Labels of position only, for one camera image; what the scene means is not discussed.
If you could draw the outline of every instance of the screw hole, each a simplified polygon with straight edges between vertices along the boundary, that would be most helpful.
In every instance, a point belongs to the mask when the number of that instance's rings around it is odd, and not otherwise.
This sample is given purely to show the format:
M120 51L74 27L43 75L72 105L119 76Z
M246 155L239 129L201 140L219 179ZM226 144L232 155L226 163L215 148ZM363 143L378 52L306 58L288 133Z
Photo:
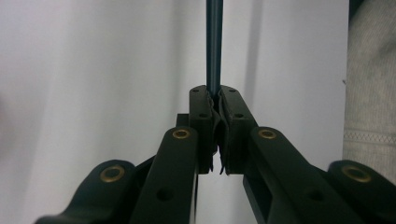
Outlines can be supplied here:
M125 174L125 169L120 165L113 165L107 167L100 174L100 178L103 182L111 183L121 179Z
M190 132L184 129L179 129L173 132L173 136L178 139L184 139L190 136Z
M274 139L276 138L276 133L269 130L259 130L259 136L266 139Z
M170 188L161 188L157 191L157 199L160 201L166 202L171 200L174 197L174 192Z
M356 180L361 183L367 183L371 181L371 176L364 172L362 169L354 165L346 165L342 168L342 172L347 177Z

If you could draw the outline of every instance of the white wall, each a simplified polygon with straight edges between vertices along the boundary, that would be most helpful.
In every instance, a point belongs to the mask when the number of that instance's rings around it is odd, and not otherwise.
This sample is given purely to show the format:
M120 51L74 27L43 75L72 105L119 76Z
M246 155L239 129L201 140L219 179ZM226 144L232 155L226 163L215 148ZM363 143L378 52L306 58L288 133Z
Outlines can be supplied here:
M341 159L347 0L224 3L222 84L314 165ZM158 149L205 84L205 1L0 2L0 223L60 213L97 164ZM197 223L254 223L241 176Z

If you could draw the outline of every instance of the black rod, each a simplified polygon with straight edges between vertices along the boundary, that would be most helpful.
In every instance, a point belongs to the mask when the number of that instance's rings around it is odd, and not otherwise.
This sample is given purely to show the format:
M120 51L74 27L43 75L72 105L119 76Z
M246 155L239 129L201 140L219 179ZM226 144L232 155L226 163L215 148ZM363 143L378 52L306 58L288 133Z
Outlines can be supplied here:
M220 90L223 0L206 0L206 89L215 102Z

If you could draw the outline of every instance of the gray cloth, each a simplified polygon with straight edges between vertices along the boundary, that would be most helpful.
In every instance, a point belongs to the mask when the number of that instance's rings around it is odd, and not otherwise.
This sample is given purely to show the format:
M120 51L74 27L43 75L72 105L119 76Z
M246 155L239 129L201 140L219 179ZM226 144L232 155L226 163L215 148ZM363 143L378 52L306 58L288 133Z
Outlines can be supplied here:
M349 26L344 159L396 184L396 1L365 1Z

